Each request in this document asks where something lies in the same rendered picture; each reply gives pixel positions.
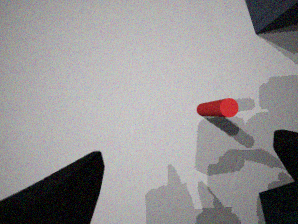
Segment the red peg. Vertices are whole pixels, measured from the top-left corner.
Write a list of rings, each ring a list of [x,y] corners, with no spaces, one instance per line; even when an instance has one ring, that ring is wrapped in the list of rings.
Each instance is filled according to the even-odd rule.
[[[232,98],[226,98],[198,105],[197,112],[201,116],[233,117],[238,112],[238,104]]]

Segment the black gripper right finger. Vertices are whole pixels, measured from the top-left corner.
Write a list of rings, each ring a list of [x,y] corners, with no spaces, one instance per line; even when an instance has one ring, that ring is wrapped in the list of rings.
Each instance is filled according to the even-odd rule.
[[[298,185],[298,133],[283,129],[276,130],[273,149]]]

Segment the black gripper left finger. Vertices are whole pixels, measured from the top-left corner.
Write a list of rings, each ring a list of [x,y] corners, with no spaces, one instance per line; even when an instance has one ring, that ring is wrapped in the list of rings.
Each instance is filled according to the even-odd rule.
[[[105,163],[90,152],[0,201],[0,224],[90,224]]]

